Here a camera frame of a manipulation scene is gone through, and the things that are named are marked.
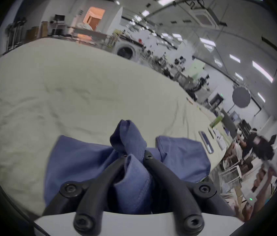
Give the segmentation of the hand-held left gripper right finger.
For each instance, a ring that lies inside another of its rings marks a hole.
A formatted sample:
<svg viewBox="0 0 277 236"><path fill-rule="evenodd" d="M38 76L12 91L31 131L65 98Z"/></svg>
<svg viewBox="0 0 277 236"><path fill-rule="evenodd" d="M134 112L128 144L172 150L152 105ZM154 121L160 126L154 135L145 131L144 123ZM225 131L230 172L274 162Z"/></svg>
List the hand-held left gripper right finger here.
<svg viewBox="0 0 277 236"><path fill-rule="evenodd" d="M183 181L151 152L144 152L143 165L156 182L154 211L171 210L178 235L196 236L204 229L202 212L211 215L235 216L211 182Z"/></svg>

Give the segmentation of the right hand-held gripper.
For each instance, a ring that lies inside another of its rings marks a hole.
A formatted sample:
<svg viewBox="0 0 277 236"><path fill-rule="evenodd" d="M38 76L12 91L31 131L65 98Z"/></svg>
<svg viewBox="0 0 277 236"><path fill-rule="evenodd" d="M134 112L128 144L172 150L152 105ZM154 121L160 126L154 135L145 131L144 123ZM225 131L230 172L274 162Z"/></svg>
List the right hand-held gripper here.
<svg viewBox="0 0 277 236"><path fill-rule="evenodd" d="M277 189L277 156L271 160L263 161L256 175L253 187L242 186L242 194L247 202L247 206L264 206L269 187L273 187L270 197Z"/></svg>

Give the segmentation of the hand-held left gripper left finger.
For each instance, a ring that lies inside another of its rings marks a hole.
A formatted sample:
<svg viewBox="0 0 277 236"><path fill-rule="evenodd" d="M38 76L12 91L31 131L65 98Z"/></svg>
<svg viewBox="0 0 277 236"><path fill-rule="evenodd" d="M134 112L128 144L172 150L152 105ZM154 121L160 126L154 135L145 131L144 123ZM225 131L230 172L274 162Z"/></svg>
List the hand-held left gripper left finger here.
<svg viewBox="0 0 277 236"><path fill-rule="evenodd" d="M63 183L43 211L43 216L75 212L73 227L77 233L82 236L99 235L108 192L123 171L126 158L126 155L121 156L97 178Z"/></svg>

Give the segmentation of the person's right hand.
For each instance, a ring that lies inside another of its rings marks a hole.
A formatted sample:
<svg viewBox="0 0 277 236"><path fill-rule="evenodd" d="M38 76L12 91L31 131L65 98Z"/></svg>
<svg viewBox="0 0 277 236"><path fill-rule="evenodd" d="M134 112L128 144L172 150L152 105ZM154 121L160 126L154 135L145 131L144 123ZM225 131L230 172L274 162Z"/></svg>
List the person's right hand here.
<svg viewBox="0 0 277 236"><path fill-rule="evenodd" d="M248 220L250 220L251 215L253 213L253 206L251 206L248 203L245 203L243 209L240 210L239 205L235 205L234 210L237 218L239 218L242 222L247 222Z"/></svg>

